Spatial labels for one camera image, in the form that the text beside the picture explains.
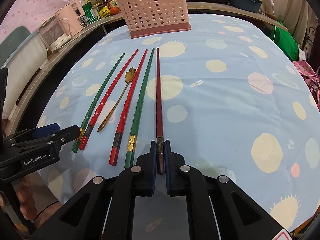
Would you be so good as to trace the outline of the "person left hand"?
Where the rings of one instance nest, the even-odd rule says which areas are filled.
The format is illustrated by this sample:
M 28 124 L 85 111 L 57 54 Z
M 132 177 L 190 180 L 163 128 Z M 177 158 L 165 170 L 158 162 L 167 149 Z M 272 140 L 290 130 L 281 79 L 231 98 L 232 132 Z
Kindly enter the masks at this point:
M 62 206 L 37 172 L 22 178 L 15 192 L 20 201 L 21 213 L 37 229 Z

